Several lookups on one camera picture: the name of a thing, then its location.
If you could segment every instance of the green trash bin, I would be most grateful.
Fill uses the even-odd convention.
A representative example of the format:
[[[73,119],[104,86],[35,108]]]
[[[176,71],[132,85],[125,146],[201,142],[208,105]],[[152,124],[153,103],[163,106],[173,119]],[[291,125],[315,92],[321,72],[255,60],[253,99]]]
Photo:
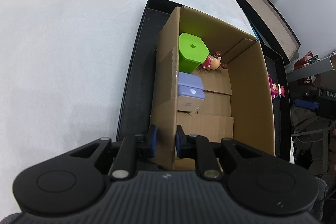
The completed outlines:
[[[200,64],[203,64],[209,54],[207,46],[200,37],[189,33],[182,33],[178,41],[179,71],[192,73]]]

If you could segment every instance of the white table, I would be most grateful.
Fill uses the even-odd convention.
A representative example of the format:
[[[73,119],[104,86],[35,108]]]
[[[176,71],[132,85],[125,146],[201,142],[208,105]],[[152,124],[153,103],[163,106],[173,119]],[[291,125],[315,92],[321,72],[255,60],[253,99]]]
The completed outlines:
[[[172,0],[253,34],[235,0]],[[115,138],[147,0],[0,0],[0,219],[23,169]]]

